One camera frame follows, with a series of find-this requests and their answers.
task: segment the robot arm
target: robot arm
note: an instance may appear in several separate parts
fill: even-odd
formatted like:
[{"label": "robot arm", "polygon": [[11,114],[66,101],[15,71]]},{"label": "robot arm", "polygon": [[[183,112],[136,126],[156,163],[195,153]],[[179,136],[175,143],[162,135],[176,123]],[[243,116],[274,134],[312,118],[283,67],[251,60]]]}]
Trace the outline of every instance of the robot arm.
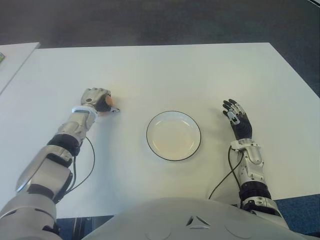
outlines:
[{"label": "robot arm", "polygon": [[244,109],[236,101],[223,101],[236,140],[231,149],[243,153],[239,165],[239,197],[243,209],[288,228],[277,204],[272,200],[263,172],[260,146],[252,140],[252,126]]},{"label": "robot arm", "polygon": [[1,239],[60,239],[55,224],[56,203],[73,178],[69,166],[77,156],[98,112],[117,112],[111,92],[87,89],[81,105],[72,109],[68,121],[34,157],[16,184],[16,196],[0,212]]}]

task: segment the black joint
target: black joint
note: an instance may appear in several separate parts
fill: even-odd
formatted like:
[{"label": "black joint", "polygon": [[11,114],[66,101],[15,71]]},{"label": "black joint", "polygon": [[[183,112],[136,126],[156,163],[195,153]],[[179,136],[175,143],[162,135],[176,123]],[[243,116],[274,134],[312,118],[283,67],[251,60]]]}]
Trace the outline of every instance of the black joint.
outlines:
[{"label": "black joint", "polygon": [[53,227],[50,227],[48,225],[45,225],[42,228],[43,231],[47,231],[47,232],[51,232],[53,234],[59,235],[60,233],[60,228],[58,227],[58,225],[56,223],[53,224]]},{"label": "black joint", "polygon": [[54,196],[54,193],[49,188],[39,184],[31,184],[27,192],[29,194],[40,194],[49,199],[52,199]]},{"label": "black joint", "polygon": [[100,99],[97,101],[96,105],[95,105],[95,110],[97,110],[98,112],[109,112],[111,110],[111,106],[109,106],[106,103],[106,97],[108,95],[105,94],[102,97],[100,97]]},{"label": "black joint", "polygon": [[270,215],[275,215],[275,216],[281,217],[280,213],[277,210],[275,210],[274,208],[267,207],[267,206],[257,206],[255,204],[255,201],[253,201],[253,200],[248,201],[243,206],[243,210],[248,211],[250,213],[254,213],[255,215],[257,215],[257,214],[255,212],[253,212],[253,211],[258,211],[258,212],[261,212],[261,213],[265,213],[265,214],[270,214]]},{"label": "black joint", "polygon": [[55,204],[57,204],[58,202],[60,202],[60,200],[64,197],[67,188],[69,187],[71,180],[72,180],[73,174],[70,172],[67,180],[65,181],[63,187],[61,188],[61,190],[58,192],[58,194],[55,196],[55,198],[52,200]]},{"label": "black joint", "polygon": [[271,199],[267,185],[259,181],[247,181],[241,186],[239,197],[242,201],[250,197],[263,197]]},{"label": "black joint", "polygon": [[51,161],[57,163],[57,164],[60,164],[66,168],[68,168],[71,163],[72,163],[72,159],[69,158],[68,161],[65,161],[62,157],[60,156],[57,156],[53,153],[49,153],[47,156],[46,156],[47,159],[50,159]]},{"label": "black joint", "polygon": [[47,145],[55,145],[69,151],[72,156],[77,156],[80,152],[80,144],[76,138],[69,134],[55,135]]}]

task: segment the robotic hand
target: robotic hand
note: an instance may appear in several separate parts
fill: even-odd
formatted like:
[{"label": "robotic hand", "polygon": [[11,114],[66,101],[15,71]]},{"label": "robotic hand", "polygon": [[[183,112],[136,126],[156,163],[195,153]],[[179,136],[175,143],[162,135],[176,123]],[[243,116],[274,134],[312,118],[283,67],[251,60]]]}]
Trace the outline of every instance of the robotic hand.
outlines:
[{"label": "robotic hand", "polygon": [[235,100],[223,101],[222,105],[227,111],[222,111],[229,120],[233,129],[235,138],[251,139],[252,127],[245,110]]},{"label": "robotic hand", "polygon": [[103,88],[88,88],[81,98],[82,106],[89,106],[100,113],[119,112],[118,108],[113,107],[111,92]]}]

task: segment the white surface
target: white surface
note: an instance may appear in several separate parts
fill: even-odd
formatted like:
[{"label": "white surface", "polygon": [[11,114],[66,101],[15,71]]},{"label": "white surface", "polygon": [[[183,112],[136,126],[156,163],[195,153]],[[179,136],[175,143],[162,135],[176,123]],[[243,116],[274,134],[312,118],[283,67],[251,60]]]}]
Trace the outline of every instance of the white surface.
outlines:
[{"label": "white surface", "polygon": [[[95,169],[57,205],[59,218],[113,215],[168,196],[207,198],[229,172],[235,137],[222,114],[228,98],[249,116],[272,197],[320,192],[320,100],[270,44],[55,48],[35,50],[0,95],[0,207],[91,87],[111,90],[121,112],[99,117],[88,133]],[[198,151],[184,161],[161,159],[146,141],[149,121],[170,110],[188,114],[201,130]],[[84,141],[78,181],[92,160]],[[238,200],[231,176],[213,199]]]},{"label": "white surface", "polygon": [[38,46],[38,42],[0,45],[0,52],[5,55],[0,63],[0,95]]},{"label": "white surface", "polygon": [[165,111],[155,116],[147,127],[146,138],[156,155],[170,161],[187,159],[201,142],[196,122],[178,111]]}]

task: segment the robot finger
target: robot finger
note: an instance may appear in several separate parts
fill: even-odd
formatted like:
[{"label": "robot finger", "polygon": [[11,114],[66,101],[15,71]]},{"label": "robot finger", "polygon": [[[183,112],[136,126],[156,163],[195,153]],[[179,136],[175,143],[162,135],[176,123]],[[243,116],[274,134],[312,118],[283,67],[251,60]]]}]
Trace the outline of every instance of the robot finger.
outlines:
[{"label": "robot finger", "polygon": [[233,108],[230,107],[230,106],[227,105],[227,104],[223,104],[222,107],[224,107],[224,108],[227,109],[228,111],[232,111],[232,110],[233,110]]},{"label": "robot finger", "polygon": [[234,109],[237,115],[243,114],[243,109],[239,108],[240,105],[235,100],[229,99],[229,102],[231,103],[231,108]]},{"label": "robot finger", "polygon": [[230,103],[230,102],[228,102],[228,101],[226,101],[226,100],[224,100],[223,103],[226,104],[226,105],[228,105],[229,107],[232,106],[232,103]]}]

